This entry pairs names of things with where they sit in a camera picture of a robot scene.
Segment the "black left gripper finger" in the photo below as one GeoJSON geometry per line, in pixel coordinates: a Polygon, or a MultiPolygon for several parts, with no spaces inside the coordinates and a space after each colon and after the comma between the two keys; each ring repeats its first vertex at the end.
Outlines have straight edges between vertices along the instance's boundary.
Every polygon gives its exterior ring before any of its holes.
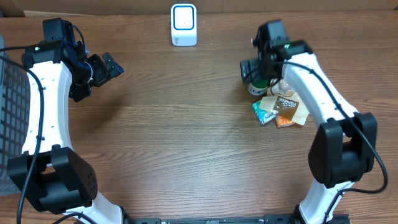
{"type": "Polygon", "coordinates": [[[106,68],[108,69],[109,78],[116,78],[124,73],[124,69],[120,66],[111,56],[109,52],[103,54],[103,60],[106,68]]]}
{"type": "Polygon", "coordinates": [[[89,84],[78,85],[72,83],[68,97],[73,99],[74,102],[79,102],[90,95],[91,87],[89,86],[89,84]]]}

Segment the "white bottle with green cap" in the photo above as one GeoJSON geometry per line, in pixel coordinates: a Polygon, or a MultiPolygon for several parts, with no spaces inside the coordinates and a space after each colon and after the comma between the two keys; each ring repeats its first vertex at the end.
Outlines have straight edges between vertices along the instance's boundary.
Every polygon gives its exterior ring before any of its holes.
{"type": "Polygon", "coordinates": [[[254,96],[261,96],[266,92],[269,83],[270,81],[266,79],[251,80],[248,84],[248,91],[254,96]]]}

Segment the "clear plastic pouch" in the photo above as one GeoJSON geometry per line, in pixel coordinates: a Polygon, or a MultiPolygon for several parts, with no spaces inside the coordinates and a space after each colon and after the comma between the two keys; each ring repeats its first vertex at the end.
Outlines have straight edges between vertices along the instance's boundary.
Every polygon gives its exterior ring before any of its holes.
{"type": "Polygon", "coordinates": [[[260,109],[293,121],[303,126],[309,116],[309,111],[299,94],[285,80],[271,81],[265,96],[261,99],[260,109]]]}

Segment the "small teal white packet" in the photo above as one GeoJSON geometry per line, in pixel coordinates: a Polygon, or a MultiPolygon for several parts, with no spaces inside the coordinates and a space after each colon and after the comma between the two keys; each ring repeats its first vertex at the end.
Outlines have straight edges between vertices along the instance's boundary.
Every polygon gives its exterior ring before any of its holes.
{"type": "Polygon", "coordinates": [[[266,110],[260,109],[260,107],[259,107],[260,103],[261,103],[261,101],[259,100],[252,104],[252,109],[253,109],[254,114],[256,115],[257,119],[259,120],[259,122],[262,125],[264,125],[264,124],[271,122],[272,120],[275,120],[276,115],[271,112],[268,112],[266,110]]]}

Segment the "orange Kleenex tissue pack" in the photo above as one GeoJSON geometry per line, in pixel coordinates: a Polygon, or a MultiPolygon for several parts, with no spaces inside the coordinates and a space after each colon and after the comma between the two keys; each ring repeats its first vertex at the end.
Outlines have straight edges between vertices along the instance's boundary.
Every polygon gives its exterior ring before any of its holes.
{"type": "Polygon", "coordinates": [[[287,118],[284,118],[284,117],[282,117],[282,116],[277,116],[276,117],[276,126],[278,127],[278,128],[286,128],[286,127],[289,127],[289,126],[292,126],[292,125],[294,125],[295,123],[293,122],[293,121],[291,121],[291,120],[289,120],[289,119],[287,119],[287,118]]]}

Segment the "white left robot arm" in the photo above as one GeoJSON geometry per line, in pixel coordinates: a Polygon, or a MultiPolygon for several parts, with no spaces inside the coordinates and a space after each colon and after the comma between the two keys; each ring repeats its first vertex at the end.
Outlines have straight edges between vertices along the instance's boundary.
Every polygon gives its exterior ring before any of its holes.
{"type": "Polygon", "coordinates": [[[7,173],[38,212],[82,223],[128,223],[124,209],[98,191],[92,166],[72,147],[68,102],[79,102],[123,73],[109,53],[90,55],[79,28],[61,18],[43,21],[44,39],[24,47],[19,67],[30,85],[29,123],[21,155],[7,173]]]}

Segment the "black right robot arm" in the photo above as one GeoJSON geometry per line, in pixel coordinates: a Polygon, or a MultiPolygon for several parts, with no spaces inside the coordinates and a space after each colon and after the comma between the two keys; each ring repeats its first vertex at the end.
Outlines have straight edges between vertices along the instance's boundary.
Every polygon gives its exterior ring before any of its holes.
{"type": "Polygon", "coordinates": [[[333,217],[333,211],[344,194],[355,192],[353,185],[380,161],[375,151],[375,117],[359,113],[340,95],[313,50],[303,40],[290,40],[281,20],[259,26],[252,44],[258,58],[240,64],[249,92],[263,96],[285,81],[317,126],[308,153],[313,182],[289,223],[349,223],[345,215],[333,217]]]}

